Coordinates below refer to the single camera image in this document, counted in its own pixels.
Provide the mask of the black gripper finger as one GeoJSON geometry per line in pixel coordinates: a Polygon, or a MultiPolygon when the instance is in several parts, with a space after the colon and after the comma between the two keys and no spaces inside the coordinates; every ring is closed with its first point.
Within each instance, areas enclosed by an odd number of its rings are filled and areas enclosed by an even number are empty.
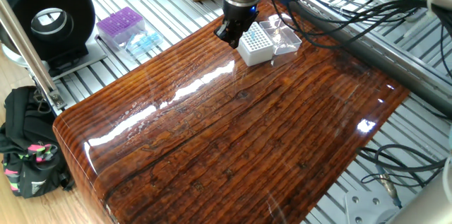
{"type": "Polygon", "coordinates": [[[227,26],[227,42],[232,49],[236,49],[239,45],[239,39],[246,31],[242,23],[230,23],[227,26]]]}
{"type": "Polygon", "coordinates": [[[224,20],[222,22],[222,25],[217,27],[214,30],[214,34],[220,39],[220,40],[230,40],[230,20],[224,20]]]}

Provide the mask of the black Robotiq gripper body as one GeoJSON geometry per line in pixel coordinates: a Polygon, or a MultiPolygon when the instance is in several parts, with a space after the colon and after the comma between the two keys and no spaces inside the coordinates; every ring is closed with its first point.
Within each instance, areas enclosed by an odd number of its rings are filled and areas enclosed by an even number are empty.
{"type": "Polygon", "coordinates": [[[258,5],[252,4],[250,6],[235,6],[227,1],[223,2],[224,18],[222,22],[226,23],[249,23],[252,24],[259,11],[258,5]]]}

